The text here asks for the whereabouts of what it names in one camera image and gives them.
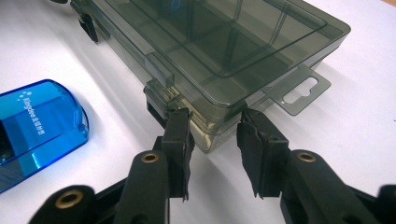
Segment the blue card reader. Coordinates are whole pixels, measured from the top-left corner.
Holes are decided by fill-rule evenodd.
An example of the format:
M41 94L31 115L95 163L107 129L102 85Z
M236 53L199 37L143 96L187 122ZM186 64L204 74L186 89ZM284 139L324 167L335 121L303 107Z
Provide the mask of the blue card reader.
M0 193L84 145L89 130L77 98L55 81L0 94Z

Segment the plastic storage box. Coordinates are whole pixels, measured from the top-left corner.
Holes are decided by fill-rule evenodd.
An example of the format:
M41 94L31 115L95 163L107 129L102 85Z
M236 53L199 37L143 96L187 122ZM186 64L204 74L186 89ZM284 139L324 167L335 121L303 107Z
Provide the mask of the plastic storage box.
M292 115L302 111L331 85L313 67L350 31L300 0L73 0L71 6L92 40L100 30L126 64L134 57L146 68L154 113L166 119L181 107L193 112L191 131L202 150L226 139L247 107L276 102ZM285 103L309 77L318 82L311 94Z

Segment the black clamp arm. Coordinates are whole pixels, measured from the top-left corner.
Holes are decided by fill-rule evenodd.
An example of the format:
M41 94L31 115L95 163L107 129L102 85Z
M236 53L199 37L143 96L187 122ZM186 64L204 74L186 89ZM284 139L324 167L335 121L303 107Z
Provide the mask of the black clamp arm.
M373 198L345 185L318 154L288 149L288 140L263 113L247 109L238 146L255 195L281 196L287 223L396 223L396 186Z
M194 141L188 109L170 114L153 150L134 157L128 177L97 194L70 186L52 194L31 224L169 223L169 198L188 199Z

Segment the white desk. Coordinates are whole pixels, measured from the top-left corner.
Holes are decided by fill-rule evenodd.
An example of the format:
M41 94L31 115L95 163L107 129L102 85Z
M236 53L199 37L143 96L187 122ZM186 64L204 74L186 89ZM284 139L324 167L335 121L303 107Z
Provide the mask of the white desk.
M297 117L276 105L265 114L291 149L317 152L348 185L376 195L396 183L396 7L307 2L352 27L317 69L332 86ZM134 76L141 68L130 71L106 42L91 42L69 5L3 0L0 22L0 92L50 78L77 96L91 122L85 146L0 195L0 223L26 223L58 189L98 192L123 179L163 129L146 110ZM172 200L171 223L284 223L279 199L253 197L235 139L211 154L194 151L190 193L188 202Z

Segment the clamp jaw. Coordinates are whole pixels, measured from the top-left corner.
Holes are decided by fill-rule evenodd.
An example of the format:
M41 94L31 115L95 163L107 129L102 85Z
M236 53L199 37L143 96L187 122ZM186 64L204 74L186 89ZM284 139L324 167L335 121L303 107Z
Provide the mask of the clamp jaw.
M263 113L247 109L238 146L254 194L279 197L288 224L396 223L396 186L377 198L343 183L318 154L289 150L289 141Z
M134 157L128 177L97 194L70 186L52 194L31 224L169 223L169 198L189 198L190 159L194 148L191 115L169 116L154 147Z

